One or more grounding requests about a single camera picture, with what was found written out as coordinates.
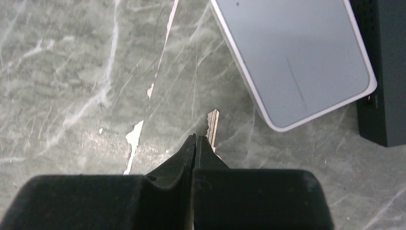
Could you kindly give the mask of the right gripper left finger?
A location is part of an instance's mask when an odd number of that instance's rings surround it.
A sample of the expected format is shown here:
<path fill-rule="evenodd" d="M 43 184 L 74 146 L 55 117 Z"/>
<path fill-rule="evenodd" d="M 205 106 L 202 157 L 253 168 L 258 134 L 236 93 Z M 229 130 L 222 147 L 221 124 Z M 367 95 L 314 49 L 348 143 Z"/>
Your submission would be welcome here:
<path fill-rule="evenodd" d="M 145 175 L 39 175 L 18 192 L 3 230 L 191 230 L 196 135 Z"/>

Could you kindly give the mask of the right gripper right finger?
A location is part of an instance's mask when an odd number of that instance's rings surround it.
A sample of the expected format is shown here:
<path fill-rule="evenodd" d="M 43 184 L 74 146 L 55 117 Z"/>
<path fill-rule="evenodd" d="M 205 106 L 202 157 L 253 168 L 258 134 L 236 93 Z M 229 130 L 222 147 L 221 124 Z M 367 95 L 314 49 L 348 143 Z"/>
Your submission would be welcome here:
<path fill-rule="evenodd" d="M 332 230 L 317 178 L 294 169 L 231 169 L 197 139 L 192 203 L 196 230 Z"/>

